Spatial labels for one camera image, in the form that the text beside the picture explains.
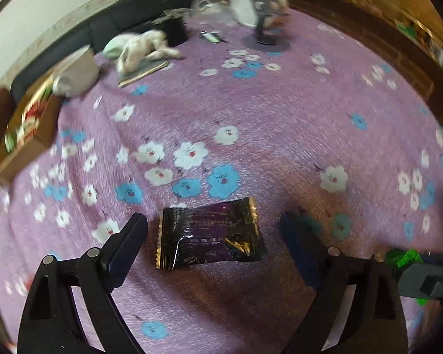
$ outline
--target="candy wrapper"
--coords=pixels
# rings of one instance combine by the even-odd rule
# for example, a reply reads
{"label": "candy wrapper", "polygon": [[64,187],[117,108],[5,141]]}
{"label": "candy wrapper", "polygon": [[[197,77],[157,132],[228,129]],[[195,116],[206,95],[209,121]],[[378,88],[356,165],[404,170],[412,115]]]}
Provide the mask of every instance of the candy wrapper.
{"label": "candy wrapper", "polygon": [[266,252],[252,198],[197,209],[164,208],[156,268],[219,261],[259,261]]}

